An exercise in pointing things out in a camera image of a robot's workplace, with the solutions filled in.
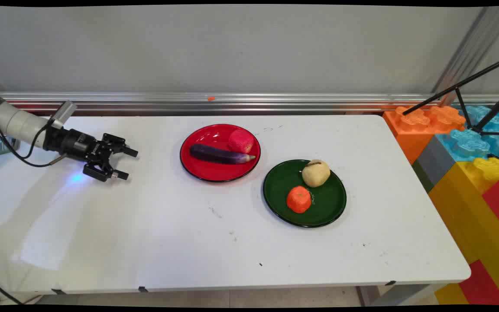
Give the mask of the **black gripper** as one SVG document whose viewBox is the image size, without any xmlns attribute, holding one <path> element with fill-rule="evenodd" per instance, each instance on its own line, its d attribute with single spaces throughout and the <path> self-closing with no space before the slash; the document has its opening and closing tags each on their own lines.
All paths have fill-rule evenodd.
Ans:
<svg viewBox="0 0 499 312">
<path fill-rule="evenodd" d="M 123 153 L 136 158 L 139 153 L 118 136 L 105 133 L 101 140 L 97 140 L 78 130 L 58 130 L 54 127 L 45 131 L 43 149 L 85 162 L 83 173 L 101 182 L 108 179 L 127 180 L 129 177 L 127 172 L 119 171 L 109 164 L 112 154 Z"/>
</svg>

